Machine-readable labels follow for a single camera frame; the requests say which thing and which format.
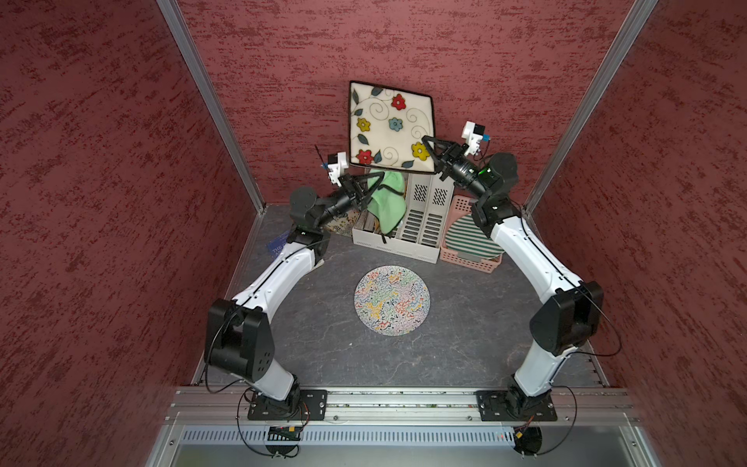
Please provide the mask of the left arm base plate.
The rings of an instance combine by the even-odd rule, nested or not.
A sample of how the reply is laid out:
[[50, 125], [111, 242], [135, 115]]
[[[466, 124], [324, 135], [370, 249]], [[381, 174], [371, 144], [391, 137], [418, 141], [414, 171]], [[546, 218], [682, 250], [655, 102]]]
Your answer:
[[265, 395], [254, 396], [249, 402], [248, 420], [318, 421], [324, 420], [328, 391], [323, 389], [292, 389], [282, 401]]

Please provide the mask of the round colourful squiggle plate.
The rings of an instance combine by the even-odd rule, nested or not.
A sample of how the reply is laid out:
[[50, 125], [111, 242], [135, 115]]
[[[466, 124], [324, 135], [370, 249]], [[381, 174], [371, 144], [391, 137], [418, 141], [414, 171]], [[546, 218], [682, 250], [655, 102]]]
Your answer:
[[387, 337], [410, 334], [430, 313], [424, 280], [412, 270], [383, 266], [365, 274], [354, 293], [354, 309], [370, 330]]

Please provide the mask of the left aluminium corner post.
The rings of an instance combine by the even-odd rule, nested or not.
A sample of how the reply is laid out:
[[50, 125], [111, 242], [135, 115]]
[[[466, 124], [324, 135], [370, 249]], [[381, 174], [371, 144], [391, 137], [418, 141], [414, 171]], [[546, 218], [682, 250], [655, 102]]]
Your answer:
[[255, 210], [264, 215], [267, 208], [266, 202], [260, 192], [251, 169], [244, 157], [235, 132], [231, 127], [224, 107], [215, 91], [214, 85], [209, 77], [208, 71], [203, 63], [196, 43], [189, 31], [186, 19], [180, 9], [179, 3], [174, 0], [158, 0], [157, 4], [161, 14], [165, 18], [167, 27], [174, 39], [179, 52], [198, 88], [198, 92], [208, 110], [213, 124], [218, 130], [219, 136], [227, 149], [231, 161], [237, 170], [237, 174], [250, 198]]

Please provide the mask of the green microfiber cloth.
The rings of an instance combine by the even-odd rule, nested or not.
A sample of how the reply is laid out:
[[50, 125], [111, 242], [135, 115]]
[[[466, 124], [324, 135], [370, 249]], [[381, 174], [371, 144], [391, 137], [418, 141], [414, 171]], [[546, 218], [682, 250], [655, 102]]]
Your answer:
[[384, 172], [383, 183], [373, 195], [368, 206], [369, 214], [379, 221], [379, 234], [382, 241], [395, 232], [407, 211], [406, 180], [402, 173], [388, 170], [371, 170], [371, 173]]

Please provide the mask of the square floral plate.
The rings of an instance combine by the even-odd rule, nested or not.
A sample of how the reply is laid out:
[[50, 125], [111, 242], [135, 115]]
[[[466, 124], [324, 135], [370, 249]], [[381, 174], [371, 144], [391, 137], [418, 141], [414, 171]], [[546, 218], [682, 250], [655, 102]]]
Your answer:
[[429, 95], [349, 83], [350, 165], [433, 174], [434, 163], [422, 138], [434, 134]]

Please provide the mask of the aluminium corner post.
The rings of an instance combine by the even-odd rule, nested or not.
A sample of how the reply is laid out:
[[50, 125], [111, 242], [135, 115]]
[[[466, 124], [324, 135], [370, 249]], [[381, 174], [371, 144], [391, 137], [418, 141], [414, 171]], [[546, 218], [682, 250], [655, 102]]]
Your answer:
[[235, 132], [231, 127], [224, 107], [215, 91], [214, 85], [209, 77], [208, 71], [203, 63], [196, 43], [189, 31], [186, 19], [180, 9], [179, 3], [174, 0], [158, 0], [157, 4], [161, 14], [165, 18], [167, 27], [174, 39], [179, 52], [198, 88], [198, 92], [208, 110], [213, 124], [218, 130], [219, 136], [227, 149], [231, 161], [237, 170], [237, 174], [250, 198], [255, 210], [264, 215], [267, 208], [266, 202], [260, 192], [251, 169], [244, 157]]
[[532, 216], [539, 206], [544, 194], [550, 188], [554, 177], [558, 174], [576, 140], [587, 122], [589, 122], [589, 118], [593, 116], [595, 108], [599, 105], [602, 97], [604, 97], [635, 40], [638, 38], [657, 5], [657, 0], [635, 0], [632, 3], [620, 29], [576, 108], [566, 131], [562, 134], [558, 145], [556, 145], [556, 149], [552, 152], [548, 163], [527, 198], [525, 212], [528, 216]]

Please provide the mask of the pink plastic basket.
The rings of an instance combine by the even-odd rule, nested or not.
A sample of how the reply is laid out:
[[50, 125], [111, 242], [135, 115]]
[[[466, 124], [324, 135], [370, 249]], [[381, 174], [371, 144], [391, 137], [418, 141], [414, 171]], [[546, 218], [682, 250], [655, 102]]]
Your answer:
[[472, 198], [452, 198], [440, 259], [446, 263], [492, 274], [501, 265], [504, 250], [490, 241], [476, 226], [471, 211], [473, 204]]

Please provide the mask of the blue sunset book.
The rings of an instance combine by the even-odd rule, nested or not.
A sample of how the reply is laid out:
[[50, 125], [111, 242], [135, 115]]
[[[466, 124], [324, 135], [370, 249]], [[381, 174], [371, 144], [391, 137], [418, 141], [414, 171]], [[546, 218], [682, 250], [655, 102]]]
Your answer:
[[290, 230], [285, 231], [267, 244], [268, 254], [272, 256], [272, 259], [275, 259], [280, 255], [288, 241], [290, 233]]

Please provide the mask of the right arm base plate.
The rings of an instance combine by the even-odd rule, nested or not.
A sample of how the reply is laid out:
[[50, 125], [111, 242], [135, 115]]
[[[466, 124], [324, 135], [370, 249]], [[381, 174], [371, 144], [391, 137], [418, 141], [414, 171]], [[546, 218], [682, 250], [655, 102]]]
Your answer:
[[505, 390], [479, 390], [475, 393], [482, 421], [557, 421], [550, 391], [526, 396], [515, 387]]

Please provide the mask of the right aluminium corner post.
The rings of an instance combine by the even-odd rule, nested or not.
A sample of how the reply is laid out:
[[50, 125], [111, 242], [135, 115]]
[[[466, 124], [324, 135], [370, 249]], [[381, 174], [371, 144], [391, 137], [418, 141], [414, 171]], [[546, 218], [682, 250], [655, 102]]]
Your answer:
[[632, 3], [620, 29], [576, 108], [566, 131], [562, 134], [558, 145], [556, 145], [556, 149], [552, 152], [548, 163], [527, 198], [525, 212], [528, 216], [532, 216], [539, 206], [544, 194], [550, 188], [554, 177], [558, 174], [576, 140], [587, 122], [589, 122], [589, 118], [593, 116], [595, 108], [599, 105], [602, 97], [604, 97], [635, 40], [638, 38], [657, 5], [657, 0], [635, 0]]

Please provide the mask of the white magazine file organizer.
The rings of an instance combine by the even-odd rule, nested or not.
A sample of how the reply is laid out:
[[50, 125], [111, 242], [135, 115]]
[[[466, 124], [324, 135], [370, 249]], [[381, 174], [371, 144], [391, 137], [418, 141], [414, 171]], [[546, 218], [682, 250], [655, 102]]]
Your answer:
[[407, 210], [397, 229], [383, 239], [375, 230], [377, 219], [366, 212], [352, 229], [353, 243], [436, 264], [453, 197], [453, 182], [424, 174], [407, 174], [405, 180]]

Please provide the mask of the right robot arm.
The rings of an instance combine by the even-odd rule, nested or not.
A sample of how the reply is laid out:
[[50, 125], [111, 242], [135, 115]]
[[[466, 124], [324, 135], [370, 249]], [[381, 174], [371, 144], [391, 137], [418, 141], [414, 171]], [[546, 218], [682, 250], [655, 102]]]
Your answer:
[[514, 155], [495, 153], [480, 169], [469, 160], [466, 143], [432, 136], [422, 142], [439, 177], [475, 198], [475, 225], [516, 263], [542, 304], [530, 320], [532, 344], [521, 367], [498, 402], [484, 405], [502, 420], [531, 420], [548, 402], [562, 365], [596, 333], [603, 291], [563, 266], [526, 225], [510, 198], [519, 181]]

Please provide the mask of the floral patterned booklet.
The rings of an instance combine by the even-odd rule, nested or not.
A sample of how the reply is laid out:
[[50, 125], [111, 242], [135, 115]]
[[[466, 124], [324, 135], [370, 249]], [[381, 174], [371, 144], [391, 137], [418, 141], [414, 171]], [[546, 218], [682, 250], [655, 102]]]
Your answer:
[[358, 223], [362, 213], [358, 209], [352, 209], [342, 216], [334, 218], [324, 226], [324, 229], [342, 237], [352, 237], [352, 231]]

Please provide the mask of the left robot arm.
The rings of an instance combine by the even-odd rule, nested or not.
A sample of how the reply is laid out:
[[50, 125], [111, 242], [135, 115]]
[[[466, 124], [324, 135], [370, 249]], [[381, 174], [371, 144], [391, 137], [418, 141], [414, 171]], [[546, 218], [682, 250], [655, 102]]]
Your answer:
[[288, 294], [322, 263], [330, 233], [325, 226], [352, 209], [365, 210], [384, 187], [384, 173], [345, 174], [331, 196], [302, 187], [290, 198], [291, 232], [279, 255], [233, 299], [216, 300], [208, 311], [203, 361], [236, 376], [270, 407], [276, 418], [302, 409], [298, 378], [276, 360], [272, 319]]

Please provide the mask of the green striped round plate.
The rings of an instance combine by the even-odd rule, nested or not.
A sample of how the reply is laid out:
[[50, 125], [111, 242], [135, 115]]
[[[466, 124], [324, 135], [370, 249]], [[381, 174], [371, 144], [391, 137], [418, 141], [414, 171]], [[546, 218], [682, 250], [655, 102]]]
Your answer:
[[445, 232], [445, 247], [470, 261], [493, 260], [504, 250], [479, 229], [470, 215], [456, 219]]

